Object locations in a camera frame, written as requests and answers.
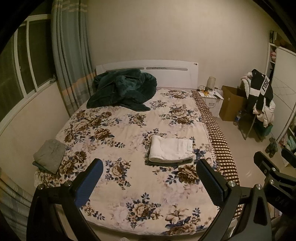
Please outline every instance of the window frame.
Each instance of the window frame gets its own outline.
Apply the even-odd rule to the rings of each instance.
[[[36,20],[50,20],[51,14],[39,14],[39,15],[31,15],[28,16],[24,22],[20,26],[26,26],[26,46],[27,46],[27,55],[28,55],[28,61],[30,66],[30,72],[32,76],[32,80],[34,83],[34,90],[32,90],[30,93],[27,94],[25,90],[25,86],[22,80],[22,75],[20,71],[20,65],[19,65],[19,59],[18,59],[18,52],[17,52],[17,32],[18,28],[15,31],[13,35],[13,52],[14,52],[14,65],[17,73],[18,83],[21,88],[21,92],[23,94],[23,98],[7,113],[7,115],[1,120],[0,122],[0,135],[3,133],[5,128],[8,126],[8,124],[12,121],[12,119],[18,114],[18,112],[21,111],[22,108],[24,108],[32,99],[34,99],[37,95],[39,95],[43,90],[48,88],[50,85],[52,85],[56,80],[54,78],[49,79],[41,86],[37,86],[32,62],[31,62],[31,56],[30,56],[30,46],[29,46],[29,24],[32,21]]]

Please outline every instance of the bed sheet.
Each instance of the bed sheet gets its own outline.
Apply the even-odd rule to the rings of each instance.
[[[56,136],[66,144],[58,174],[37,171],[35,186],[74,180],[99,158],[103,175],[80,208],[86,220],[139,235],[202,231],[219,208],[196,174],[196,161],[205,158],[215,171],[239,184],[223,133],[196,91],[161,89],[145,105],[151,110],[86,109],[83,104]],[[193,140],[196,161],[176,167],[145,165],[152,135]]]

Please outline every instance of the white headboard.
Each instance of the white headboard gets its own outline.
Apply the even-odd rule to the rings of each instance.
[[[177,60],[133,60],[96,66],[96,74],[109,70],[139,68],[156,77],[157,87],[197,89],[198,63]]]

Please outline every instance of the curtain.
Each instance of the curtain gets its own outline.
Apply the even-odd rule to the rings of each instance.
[[[95,74],[86,30],[86,0],[54,0],[52,50],[57,78],[72,115],[92,94]]]
[[[32,198],[0,168],[0,210],[9,226],[21,240],[26,240]]]

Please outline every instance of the floor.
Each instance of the floor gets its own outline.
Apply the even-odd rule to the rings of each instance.
[[[240,180],[240,185],[245,187],[253,187],[255,184],[259,183],[264,185],[264,174],[259,170],[259,168],[253,162],[254,153],[257,151],[262,151],[265,154],[265,148],[269,144],[269,137],[267,136],[262,142],[257,138],[256,133],[252,130],[249,138],[244,140],[242,134],[237,126],[233,125],[231,121],[222,121],[220,118],[216,119],[218,125],[220,126],[225,138],[228,142],[228,146],[232,152],[233,159],[235,161],[237,172]],[[296,170],[288,165],[284,166],[280,152],[277,152],[273,158],[270,159],[282,173],[296,177]],[[65,216],[59,212],[64,228],[69,236],[69,238],[76,240],[73,231],[71,230],[69,223],[67,222]],[[120,233],[112,230],[107,230],[100,228],[98,226],[90,224],[94,232],[102,241],[117,241],[122,237],[126,237],[130,241],[138,241],[141,238],[146,238],[148,241],[166,241],[166,240],[188,240],[197,241],[202,233],[194,235],[185,236],[174,236],[174,237],[142,237],[134,234]]]

